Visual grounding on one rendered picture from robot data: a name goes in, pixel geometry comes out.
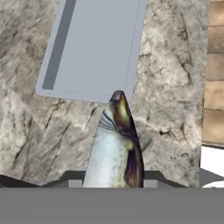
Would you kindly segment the grey rectangular tray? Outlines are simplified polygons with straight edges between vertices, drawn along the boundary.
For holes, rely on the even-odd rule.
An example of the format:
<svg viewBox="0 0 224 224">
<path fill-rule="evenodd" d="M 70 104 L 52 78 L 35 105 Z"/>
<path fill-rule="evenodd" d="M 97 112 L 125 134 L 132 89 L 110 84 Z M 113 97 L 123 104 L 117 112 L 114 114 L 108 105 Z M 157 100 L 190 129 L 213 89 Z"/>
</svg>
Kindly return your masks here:
<svg viewBox="0 0 224 224">
<path fill-rule="evenodd" d="M 106 103 L 134 92 L 146 0 L 59 0 L 36 93 Z"/>
</svg>

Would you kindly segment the silver and brown fish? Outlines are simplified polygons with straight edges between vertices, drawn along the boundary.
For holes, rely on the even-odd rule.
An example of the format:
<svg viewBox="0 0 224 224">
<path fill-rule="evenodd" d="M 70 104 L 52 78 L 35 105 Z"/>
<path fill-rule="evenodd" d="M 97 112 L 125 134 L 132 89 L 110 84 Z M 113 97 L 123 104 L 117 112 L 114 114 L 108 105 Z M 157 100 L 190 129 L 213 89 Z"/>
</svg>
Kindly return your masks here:
<svg viewBox="0 0 224 224">
<path fill-rule="evenodd" d="M 143 155 L 130 107 L 122 90 L 112 94 L 101 113 L 83 186 L 144 186 Z"/>
</svg>

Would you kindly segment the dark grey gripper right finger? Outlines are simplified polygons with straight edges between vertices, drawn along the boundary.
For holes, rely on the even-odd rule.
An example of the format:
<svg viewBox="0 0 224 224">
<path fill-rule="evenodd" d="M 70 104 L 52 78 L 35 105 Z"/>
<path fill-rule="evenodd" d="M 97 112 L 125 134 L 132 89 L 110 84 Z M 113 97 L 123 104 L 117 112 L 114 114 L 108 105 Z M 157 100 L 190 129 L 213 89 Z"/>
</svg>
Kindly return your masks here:
<svg viewBox="0 0 224 224">
<path fill-rule="evenodd" d="M 177 182 L 167 179 L 160 171 L 145 171 L 144 188 L 185 188 L 184 185 L 181 185 Z"/>
</svg>

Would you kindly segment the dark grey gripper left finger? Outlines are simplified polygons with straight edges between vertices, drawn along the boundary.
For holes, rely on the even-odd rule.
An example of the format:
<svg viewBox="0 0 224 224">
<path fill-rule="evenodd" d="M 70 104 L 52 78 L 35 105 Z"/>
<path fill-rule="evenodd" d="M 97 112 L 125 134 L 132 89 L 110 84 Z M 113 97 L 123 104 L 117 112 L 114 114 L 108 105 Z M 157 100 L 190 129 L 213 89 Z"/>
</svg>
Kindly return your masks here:
<svg viewBox="0 0 224 224">
<path fill-rule="evenodd" d="M 82 188 L 86 172 L 80 171 L 65 171 L 63 175 L 44 185 L 44 187 L 65 187 L 65 188 Z"/>
</svg>

